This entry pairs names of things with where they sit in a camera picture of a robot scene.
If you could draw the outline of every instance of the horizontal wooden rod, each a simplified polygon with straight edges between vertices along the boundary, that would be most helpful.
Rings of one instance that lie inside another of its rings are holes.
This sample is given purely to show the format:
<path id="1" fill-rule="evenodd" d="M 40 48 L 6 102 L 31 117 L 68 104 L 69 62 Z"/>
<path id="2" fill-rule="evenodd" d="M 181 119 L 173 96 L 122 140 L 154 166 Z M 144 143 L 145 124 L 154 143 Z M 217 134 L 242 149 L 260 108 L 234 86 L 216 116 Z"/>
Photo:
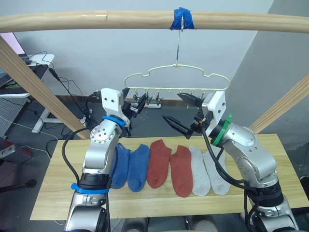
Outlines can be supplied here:
<path id="1" fill-rule="evenodd" d="M 309 94 L 309 74 L 260 116 L 250 128 L 259 133 Z"/>
<path id="2" fill-rule="evenodd" d="M 309 17 L 192 11 L 196 29 L 309 33 Z M 0 32 L 56 29 L 169 29 L 173 11 L 82 11 L 0 17 Z"/>
<path id="3" fill-rule="evenodd" d="M 84 128 L 78 118 L 43 84 L 1 36 L 0 67 L 72 131 Z M 82 139 L 89 139 L 89 135 L 89 131 L 78 133 Z"/>

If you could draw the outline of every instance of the sock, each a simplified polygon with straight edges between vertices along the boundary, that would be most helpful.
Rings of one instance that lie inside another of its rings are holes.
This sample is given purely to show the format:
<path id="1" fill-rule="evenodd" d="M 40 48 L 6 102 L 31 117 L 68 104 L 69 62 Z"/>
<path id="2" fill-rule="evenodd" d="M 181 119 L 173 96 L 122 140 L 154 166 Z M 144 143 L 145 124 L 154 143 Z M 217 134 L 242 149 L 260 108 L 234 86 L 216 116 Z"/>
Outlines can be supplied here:
<path id="1" fill-rule="evenodd" d="M 178 145 L 177 151 L 170 156 L 169 161 L 173 188 L 176 194 L 180 197 L 189 196 L 193 188 L 189 149 Z"/>
<path id="2" fill-rule="evenodd" d="M 215 154 L 215 156 L 217 157 L 220 148 L 216 147 L 216 146 L 212 146 L 211 148 Z M 218 174 L 217 170 L 216 170 L 216 166 L 209 154 L 209 152 L 207 151 L 206 153 L 203 154 L 203 159 L 204 159 L 204 163 L 206 166 L 206 170 L 209 176 L 209 179 L 211 181 L 211 187 L 212 190 L 219 195 L 226 195 L 228 193 L 228 191 L 230 190 L 230 184 L 227 183 L 225 180 L 222 179 L 222 177 L 220 177 L 220 175 Z M 226 166 L 225 166 L 225 153 L 223 153 L 220 156 L 219 159 L 219 163 L 221 164 L 221 166 L 223 167 L 223 169 L 227 172 L 226 170 Z"/>
<path id="3" fill-rule="evenodd" d="M 193 176 L 192 192 L 196 196 L 206 196 L 211 188 L 211 182 L 204 166 L 202 152 L 196 146 L 189 146 L 189 150 Z"/>
<path id="4" fill-rule="evenodd" d="M 147 170 L 147 182 L 150 187 L 163 185 L 169 171 L 171 149 L 166 147 L 163 140 L 157 140 L 150 145 L 150 159 Z"/>
<path id="5" fill-rule="evenodd" d="M 149 147 L 144 144 L 130 154 L 127 184 L 133 192 L 141 191 L 145 185 L 149 156 Z"/>
<path id="6" fill-rule="evenodd" d="M 127 172 L 129 169 L 129 157 L 130 150 L 126 149 L 121 143 L 117 145 L 118 150 L 118 162 L 117 167 L 112 177 L 112 188 L 119 189 L 126 183 Z M 114 158 L 112 160 L 112 169 L 114 169 L 115 161 L 116 161 L 116 151 L 114 152 Z"/>

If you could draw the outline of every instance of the wooden table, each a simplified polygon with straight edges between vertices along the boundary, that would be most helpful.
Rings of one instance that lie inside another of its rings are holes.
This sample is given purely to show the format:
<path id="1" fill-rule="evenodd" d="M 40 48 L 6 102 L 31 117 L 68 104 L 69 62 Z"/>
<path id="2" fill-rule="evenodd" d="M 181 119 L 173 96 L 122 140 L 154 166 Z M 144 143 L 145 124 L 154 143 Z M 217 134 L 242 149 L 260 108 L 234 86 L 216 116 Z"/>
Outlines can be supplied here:
<path id="1" fill-rule="evenodd" d="M 281 188 L 290 206 L 292 208 L 309 206 L 307 197 L 278 136 L 261 134 L 258 137 L 260 143 L 272 153 L 277 162 Z M 126 138 L 120 139 L 120 142 L 128 149 L 135 150 L 140 144 L 150 146 L 157 139 L 160 138 Z M 194 136 L 190 140 L 184 137 L 164 137 L 162 139 L 166 146 L 172 149 L 172 153 L 176 151 L 177 145 L 187 147 L 194 145 L 202 152 L 207 150 L 200 136 Z M 68 159 L 76 170 L 81 171 L 89 143 L 89 140 L 73 140 L 67 144 Z M 31 220 L 66 220 L 67 218 L 73 195 L 70 186 L 75 182 L 75 178 L 62 159 L 62 144 L 63 141 L 59 141 L 56 146 L 32 211 Z M 229 155 L 226 156 L 226 166 L 230 175 L 240 178 L 240 173 Z M 231 186 L 230 191 L 224 196 L 217 195 L 210 190 L 204 197 L 193 194 L 187 198 L 178 197 L 172 187 L 170 169 L 167 180 L 159 188 L 153 189 L 146 183 L 142 191 L 134 193 L 125 184 L 121 189 L 111 189 L 109 197 L 111 218 L 243 212 L 243 191 L 234 186 Z"/>

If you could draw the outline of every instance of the blue tape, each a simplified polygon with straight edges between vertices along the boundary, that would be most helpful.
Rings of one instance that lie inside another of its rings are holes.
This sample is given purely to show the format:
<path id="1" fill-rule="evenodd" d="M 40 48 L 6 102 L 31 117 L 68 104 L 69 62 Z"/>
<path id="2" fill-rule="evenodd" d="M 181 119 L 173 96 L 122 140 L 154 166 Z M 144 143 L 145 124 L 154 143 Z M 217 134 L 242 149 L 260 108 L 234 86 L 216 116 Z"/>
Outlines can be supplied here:
<path id="1" fill-rule="evenodd" d="M 117 123 L 121 128 L 123 128 L 126 125 L 126 122 L 120 121 L 119 119 L 117 119 L 115 117 L 103 116 L 102 119 L 107 119 L 107 120 L 113 121 L 113 122 Z"/>
<path id="2" fill-rule="evenodd" d="M 75 184 L 75 183 L 73 183 L 71 185 L 71 189 L 76 190 L 78 193 L 81 193 L 81 194 L 104 194 L 104 193 L 109 192 L 109 189 L 99 189 L 99 190 L 82 189 L 82 188 L 78 187 L 77 184 Z"/>
<path id="3" fill-rule="evenodd" d="M 182 17 L 183 17 L 183 29 L 195 29 L 192 15 L 189 10 L 179 7 L 179 9 L 174 10 L 174 21 L 171 30 L 181 30 L 182 29 Z"/>

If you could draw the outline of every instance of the green ring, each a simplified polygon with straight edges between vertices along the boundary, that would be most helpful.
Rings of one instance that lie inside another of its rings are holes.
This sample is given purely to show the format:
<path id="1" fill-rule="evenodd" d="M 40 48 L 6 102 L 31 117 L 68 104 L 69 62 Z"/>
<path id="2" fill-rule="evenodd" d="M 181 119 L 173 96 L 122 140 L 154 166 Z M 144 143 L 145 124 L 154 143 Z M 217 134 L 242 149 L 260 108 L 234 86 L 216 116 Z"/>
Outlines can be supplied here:
<path id="1" fill-rule="evenodd" d="M 224 135 L 226 129 L 228 128 L 228 125 L 229 125 L 230 122 L 231 122 L 232 117 L 233 117 L 232 115 L 229 115 L 229 116 L 226 118 L 226 120 L 225 120 L 225 122 L 224 122 L 224 125 L 223 125 L 221 131 L 219 132 L 219 134 L 218 134 L 218 136 L 216 137 L 216 139 L 213 141 L 212 145 L 217 146 L 217 144 L 220 142 L 220 140 L 222 139 L 222 136 Z"/>

